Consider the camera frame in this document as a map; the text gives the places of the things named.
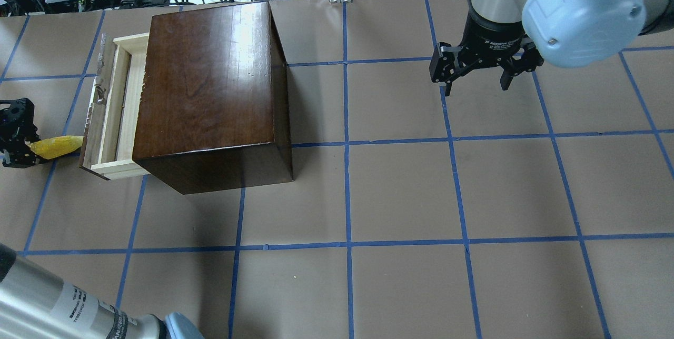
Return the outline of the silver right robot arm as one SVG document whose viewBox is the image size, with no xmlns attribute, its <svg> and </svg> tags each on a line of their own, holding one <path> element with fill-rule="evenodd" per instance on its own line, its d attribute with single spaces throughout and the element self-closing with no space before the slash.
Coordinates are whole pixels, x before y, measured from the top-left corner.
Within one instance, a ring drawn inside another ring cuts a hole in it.
<svg viewBox="0 0 674 339">
<path fill-rule="evenodd" d="M 429 63 L 432 82 L 449 96 L 457 78 L 501 68 L 513 78 L 549 63 L 577 68 L 605 60 L 636 37 L 672 29 L 672 0 L 465 0 L 461 42 L 438 42 Z"/>
</svg>

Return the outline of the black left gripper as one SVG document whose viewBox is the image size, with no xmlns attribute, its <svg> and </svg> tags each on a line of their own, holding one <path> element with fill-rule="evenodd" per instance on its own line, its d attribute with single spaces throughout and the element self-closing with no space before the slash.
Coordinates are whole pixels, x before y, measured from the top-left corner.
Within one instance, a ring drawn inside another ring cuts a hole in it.
<svg viewBox="0 0 674 339">
<path fill-rule="evenodd" d="M 32 101 L 19 98 L 2 100 L 1 104 L 2 165 L 5 168 L 24 169 L 48 163 L 48 159 L 34 154 L 28 146 L 38 141 Z"/>
</svg>

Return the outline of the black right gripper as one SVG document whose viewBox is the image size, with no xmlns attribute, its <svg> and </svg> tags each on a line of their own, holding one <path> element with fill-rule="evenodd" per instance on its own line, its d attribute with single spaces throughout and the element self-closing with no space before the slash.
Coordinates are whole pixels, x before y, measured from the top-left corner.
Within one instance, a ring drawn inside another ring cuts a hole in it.
<svg viewBox="0 0 674 339">
<path fill-rule="evenodd" d="M 444 83 L 445 97 L 451 94 L 460 65 L 472 69 L 501 66 L 499 84 L 508 91 L 515 77 L 544 64 L 524 31 L 521 14 L 515 12 L 514 0 L 467 0 L 467 5 L 460 46 L 435 44 L 429 63 L 429 77 L 434 83 Z"/>
</svg>

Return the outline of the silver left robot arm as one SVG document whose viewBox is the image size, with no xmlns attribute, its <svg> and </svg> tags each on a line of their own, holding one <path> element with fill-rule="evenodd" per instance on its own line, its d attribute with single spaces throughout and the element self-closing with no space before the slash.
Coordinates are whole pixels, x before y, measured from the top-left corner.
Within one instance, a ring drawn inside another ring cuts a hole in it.
<svg viewBox="0 0 674 339">
<path fill-rule="evenodd" d="M 70 154 L 80 136 L 41 140 L 28 98 L 2 100 L 2 164 L 29 168 Z M 132 317 L 1 246 L 2 338 L 201 338 L 185 315 Z"/>
</svg>

